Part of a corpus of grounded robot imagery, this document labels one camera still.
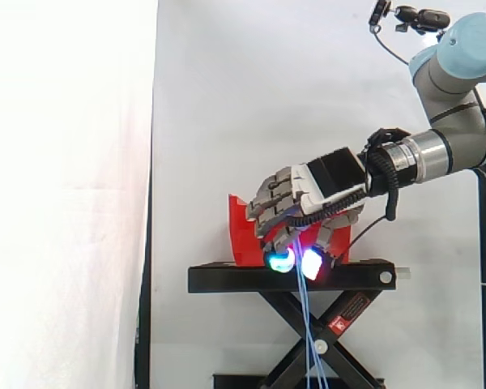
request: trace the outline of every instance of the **warning label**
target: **warning label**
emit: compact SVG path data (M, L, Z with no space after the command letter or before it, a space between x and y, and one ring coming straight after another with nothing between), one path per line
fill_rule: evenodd
M358 293L352 298L344 307L340 314L337 314L333 320L330 321L328 327L337 335L341 336L352 323L364 312L365 308L371 303L363 293Z

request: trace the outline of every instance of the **blue wire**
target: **blue wire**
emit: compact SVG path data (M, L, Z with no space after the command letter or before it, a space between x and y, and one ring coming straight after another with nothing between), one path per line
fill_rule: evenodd
M309 355L311 354L313 357L313 364L317 371L317 381L319 389L322 389L322 384L324 386L324 389L329 389L329 384L327 382L326 375L324 374L324 368L322 367L322 360L320 358L320 355L317 353L317 350L315 348L315 342L313 341L313 336L310 331L309 295L308 289L306 287L306 279L302 274L302 248L301 243L298 239L294 241L293 248L296 257L298 258L296 264L297 283L299 287L302 314L306 328L306 387L307 389L310 389L309 372L311 369Z
M311 352L313 354L315 366L317 367L318 385L319 385L319 388L322 388L322 384L321 384L321 381L320 381L320 377L322 377L322 382L324 383L324 388L329 389L329 384L327 382L327 378L326 378L326 375L324 373L324 368L322 367L322 360L320 358L320 355L317 353L317 349L315 348L315 342L313 340L313 335L311 334L311 331L309 330L309 327L310 327L310 325L309 325L309 322L310 322L309 296L308 296L308 288L306 286L306 278L303 277L302 273L301 273L301 288L302 288L302 292L303 292L304 298L305 298L305 312L306 312L305 325L306 325L306 328L308 329L307 338L309 338L309 343L310 343L310 346L311 346Z

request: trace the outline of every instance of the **glowing light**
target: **glowing light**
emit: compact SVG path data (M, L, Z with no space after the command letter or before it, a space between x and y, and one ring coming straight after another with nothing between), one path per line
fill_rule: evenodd
M313 250L305 251L302 256L302 274L310 280L317 278L318 271L322 266L322 257Z
M270 267L279 273L288 273L295 266L295 253L288 249L286 254L273 254L268 259Z

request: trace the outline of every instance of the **black platform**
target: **black platform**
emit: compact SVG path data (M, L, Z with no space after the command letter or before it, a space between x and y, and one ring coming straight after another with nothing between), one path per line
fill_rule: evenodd
M341 291L321 315L311 317L314 340L327 350L321 354L339 378L331 378L332 389L385 389L383 379L374 378L339 342L340 336L358 319L383 290L396 288L394 264L372 259L337 266L314 282L309 291ZM296 274L280 274L264 267L236 267L233 263L209 263L189 269L190 293L257 292L299 334L299 341L266 376L214 374L213 389L297 389L305 387L305 324L297 291Z

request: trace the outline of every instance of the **white wall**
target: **white wall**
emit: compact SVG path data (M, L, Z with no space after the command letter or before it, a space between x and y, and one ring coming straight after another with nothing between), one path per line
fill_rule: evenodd
M467 0L410 3L456 19L486 10L486 2ZM369 34L372 6L160 2L155 389L207 389L213 373L264 374L297 339L257 295L187 294L187 267L231 258L228 193L250 199L277 169L344 145L359 151L381 126L428 128L408 70ZM405 58L424 47L415 33L394 34L393 26L385 22L383 37ZM383 257L412 271L343 337L389 387L481 386L475 200L472 173L406 189L399 219L380 224L352 251L355 259ZM369 202L356 231L385 201Z
M0 389L128 389L156 0L0 0Z

